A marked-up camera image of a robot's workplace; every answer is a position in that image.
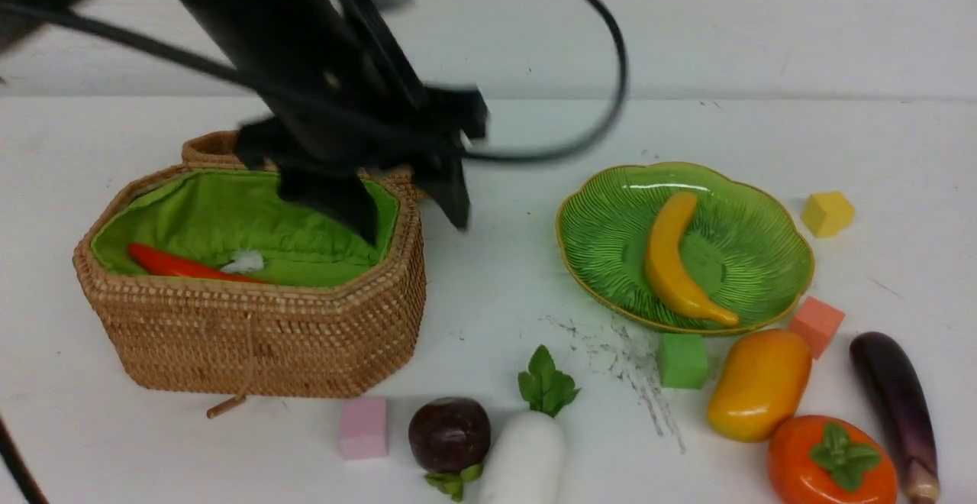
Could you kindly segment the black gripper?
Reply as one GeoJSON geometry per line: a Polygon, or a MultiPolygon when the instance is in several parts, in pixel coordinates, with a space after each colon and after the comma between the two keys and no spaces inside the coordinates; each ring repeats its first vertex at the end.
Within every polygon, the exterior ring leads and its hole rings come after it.
{"type": "Polygon", "coordinates": [[[489,112],[479,90],[422,82],[388,31],[325,31],[309,41],[284,31],[237,32],[233,61],[291,93],[263,94],[272,114],[242,124],[234,145],[251,169],[284,169],[283,201],[315,209],[376,246],[376,201],[349,174],[410,170],[453,227],[468,230],[465,174],[450,150],[462,137],[485,138],[489,112]]]}

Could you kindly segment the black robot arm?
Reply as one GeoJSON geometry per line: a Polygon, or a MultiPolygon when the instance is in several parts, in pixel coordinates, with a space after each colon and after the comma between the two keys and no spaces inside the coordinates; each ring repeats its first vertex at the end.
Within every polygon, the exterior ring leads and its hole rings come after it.
{"type": "Polygon", "coordinates": [[[408,169],[467,229],[462,139],[485,138],[488,109],[477,89],[419,79],[381,16],[405,0],[179,0],[229,65],[80,16],[80,1],[2,0],[2,51],[55,24],[253,90],[272,114],[241,126],[235,156],[251,170],[271,163],[282,200],[374,244],[379,215],[360,171],[408,169]]]}

